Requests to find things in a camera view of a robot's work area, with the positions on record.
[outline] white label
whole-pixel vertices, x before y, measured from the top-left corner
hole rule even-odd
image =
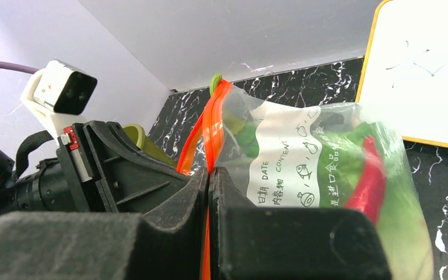
[[[260,151],[250,165],[246,196],[256,206],[318,207],[317,166],[322,144],[310,133],[320,107],[267,103],[258,125]]]

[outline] black strap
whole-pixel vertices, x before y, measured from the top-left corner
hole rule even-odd
[[[17,180],[28,168],[28,155],[38,149],[43,143],[51,141],[53,137],[47,130],[34,133],[21,143],[16,152],[16,170],[13,172],[13,179]]]

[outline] whiteboard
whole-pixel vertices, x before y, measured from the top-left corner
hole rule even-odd
[[[448,1],[379,5],[356,101],[405,140],[448,147]]]

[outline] yellow whiteboard frame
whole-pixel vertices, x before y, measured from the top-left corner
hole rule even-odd
[[[363,80],[365,79],[365,71],[366,71],[366,67],[368,65],[368,60],[369,60],[369,57],[370,57],[370,50],[372,49],[372,39],[373,39],[373,35],[375,34],[375,26],[377,25],[377,19],[379,18],[380,9],[382,8],[383,5],[385,5],[386,3],[390,2],[390,1],[392,1],[392,0],[384,0],[384,1],[382,1],[382,3],[380,3],[377,6],[377,9],[375,9],[375,15],[373,17],[372,28],[370,30],[370,37],[368,38],[368,46],[366,47],[365,59],[363,60],[362,74],[360,76],[360,82],[359,82],[359,85],[358,85],[358,91],[356,92],[355,102],[359,102],[360,101],[360,97],[361,97],[361,93],[362,93],[362,87],[363,87]],[[425,140],[425,139],[408,137],[408,136],[403,136],[402,138],[404,140],[406,140],[406,141],[411,141],[411,142],[416,142],[416,143],[421,143],[421,144],[434,145],[434,146],[440,146],[440,147],[448,148],[448,143],[444,143],[444,142]]]

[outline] plastic bag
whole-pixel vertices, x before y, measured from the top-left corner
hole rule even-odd
[[[178,171],[189,171],[202,135],[208,169],[226,167],[256,206],[362,211],[376,225],[393,279],[432,279],[431,242],[403,140],[367,112],[357,103],[283,106],[223,80]]]

